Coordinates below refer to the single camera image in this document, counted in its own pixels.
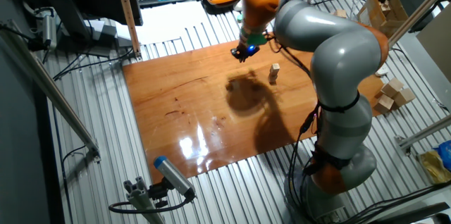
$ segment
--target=wooden board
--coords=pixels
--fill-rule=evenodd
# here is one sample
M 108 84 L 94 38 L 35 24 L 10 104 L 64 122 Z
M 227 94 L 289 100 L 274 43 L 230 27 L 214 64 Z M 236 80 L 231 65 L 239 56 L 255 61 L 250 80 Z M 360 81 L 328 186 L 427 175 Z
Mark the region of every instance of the wooden board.
M 293 143 L 316 105 L 311 80 L 268 45 L 239 63 L 237 42 L 124 66 L 147 163 L 165 155 L 187 177 Z M 307 67 L 312 53 L 293 51 Z M 275 85 L 272 63 L 280 64 Z M 359 91 L 371 102 L 383 83 L 366 78 Z M 303 138 L 311 137 L 310 130 Z

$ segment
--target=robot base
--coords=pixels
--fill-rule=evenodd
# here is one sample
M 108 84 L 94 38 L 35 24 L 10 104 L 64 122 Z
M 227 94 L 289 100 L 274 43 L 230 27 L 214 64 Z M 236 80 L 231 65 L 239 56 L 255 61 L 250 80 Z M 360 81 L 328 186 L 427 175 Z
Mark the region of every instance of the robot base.
M 338 222 L 338 215 L 335 213 L 337 210 L 344 208 L 343 203 L 345 197 L 344 194 L 339 195 L 329 195 L 322 192 L 311 179 L 310 176 L 305 177 L 304 184 L 302 185 L 302 168 L 295 167 L 293 187 L 297 193 L 297 196 L 302 195 L 302 203 L 304 204 L 305 210 L 314 220 L 324 220 L 322 223 L 335 223 Z M 288 203 L 295 209 L 296 204 L 293 202 L 290 194 L 290 186 L 288 184 L 288 179 L 284 182 L 285 196 L 287 197 Z

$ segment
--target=cardboard piece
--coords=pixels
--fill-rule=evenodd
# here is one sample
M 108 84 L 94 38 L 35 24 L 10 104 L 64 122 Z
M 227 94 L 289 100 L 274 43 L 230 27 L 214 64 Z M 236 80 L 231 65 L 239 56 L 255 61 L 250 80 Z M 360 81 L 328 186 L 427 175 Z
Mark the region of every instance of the cardboard piece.
M 397 78 L 393 78 L 382 87 L 381 92 L 386 96 L 392 98 L 399 91 L 401 91 L 403 86 L 404 84 L 402 82 L 400 82 Z
M 390 7 L 390 11 L 385 12 L 387 16 L 379 2 Z M 376 28 L 387 37 L 391 37 L 408 17 L 400 0 L 366 0 L 357 14 L 359 22 Z
M 403 89 L 399 91 L 394 97 L 393 100 L 396 103 L 396 106 L 401 107 L 405 104 L 408 104 L 412 100 L 414 100 L 415 94 L 411 91 L 410 88 Z
M 379 98 L 378 103 L 374 106 L 374 109 L 379 111 L 381 114 L 385 114 L 390 111 L 394 102 L 395 101 L 393 101 L 393 99 L 383 94 Z

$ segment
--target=slotted aluminum floor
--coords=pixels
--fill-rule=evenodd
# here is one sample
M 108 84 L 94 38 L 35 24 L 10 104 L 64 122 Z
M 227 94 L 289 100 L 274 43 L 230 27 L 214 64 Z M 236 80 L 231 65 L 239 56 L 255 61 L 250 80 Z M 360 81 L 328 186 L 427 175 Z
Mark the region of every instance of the slotted aluminum floor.
M 321 4 L 319 9 L 333 12 L 342 8 L 351 16 L 351 10 L 357 13 L 362 6 L 360 2 L 357 6 L 352 4 L 351 0 L 339 0 Z M 205 14 L 204 21 L 187 28 L 180 39 L 142 46 L 142 60 L 236 40 L 240 32 L 236 16 L 236 12 L 228 10 L 220 15 Z M 112 51 L 111 56 L 117 57 L 124 52 Z M 75 55 L 51 55 L 46 64 L 47 70 L 55 75 L 75 58 Z M 78 60 L 80 65 L 86 65 L 104 58 L 81 56 Z M 387 65 L 390 72 L 383 81 L 398 78 L 412 89 L 416 99 L 398 111 L 373 118 L 372 130 L 364 143 L 376 155 L 378 168 L 363 185 L 347 193 L 350 202 L 345 210 L 338 213 L 342 219 L 377 201 L 406 195 L 428 185 L 414 157 L 403 156 L 396 148 L 393 137 L 410 136 L 446 114 L 433 101 L 428 84 L 416 73 L 416 66 L 406 56 L 391 51 Z M 121 66 L 118 63 L 103 63 L 86 67 L 66 75 L 57 84 L 89 132 L 95 136 L 101 150 L 100 163 L 85 160 L 85 149 L 79 151 L 81 154 L 69 157 L 65 163 L 66 173 L 70 174 L 69 198 L 74 223 L 146 223 L 140 215 L 120 215 L 108 210 L 109 204 L 125 201 L 125 180 L 133 181 L 135 177 L 142 176 L 148 184 L 151 181 Z M 49 112 L 55 155 L 59 160 L 51 108 Z M 64 156 L 81 147 L 82 142 L 58 112 L 56 121 L 61 137 L 61 154 Z M 416 143 L 414 151 L 427 151 L 450 138 L 449 128 L 441 130 Z M 301 164 L 309 158 L 314 140 L 306 139 L 299 145 Z M 163 213 L 163 217 L 167 223 L 305 223 L 296 213 L 288 210 L 283 193 L 292 148 L 291 145 L 279 148 L 190 178 L 197 191 L 194 204 Z M 66 222 L 70 223 L 60 165 L 58 174 Z M 170 205 L 181 202 L 178 193 L 170 193 L 167 200 Z

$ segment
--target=small wooden cube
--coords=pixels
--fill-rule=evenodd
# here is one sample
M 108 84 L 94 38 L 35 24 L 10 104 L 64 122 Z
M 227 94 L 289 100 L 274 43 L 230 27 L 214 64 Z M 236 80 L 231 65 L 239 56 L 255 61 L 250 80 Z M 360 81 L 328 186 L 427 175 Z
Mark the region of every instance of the small wooden cube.
M 379 111 L 380 114 L 385 114 L 390 111 L 394 102 L 393 99 L 383 94 L 379 98 L 378 103 L 374 106 L 374 109 Z
M 337 9 L 337 11 L 333 12 L 333 15 L 346 19 L 346 11 L 343 9 Z
M 268 75 L 268 81 L 269 84 L 275 84 L 277 79 L 277 74 L 280 70 L 280 66 L 277 63 L 274 63 L 271 65 L 271 68 L 269 68 L 269 75 Z
M 395 97 L 393 97 L 393 100 L 395 101 L 396 106 L 401 107 L 405 104 L 408 104 L 413 99 L 415 99 L 415 94 L 411 91 L 410 88 L 403 89 L 399 91 Z
M 280 65 L 278 63 L 274 63 L 271 65 L 271 68 L 269 69 L 270 75 L 277 75 L 277 73 L 280 70 Z
M 400 82 L 397 78 L 391 79 L 387 84 L 385 84 L 381 91 L 390 98 L 393 98 L 399 91 L 401 91 L 404 84 Z

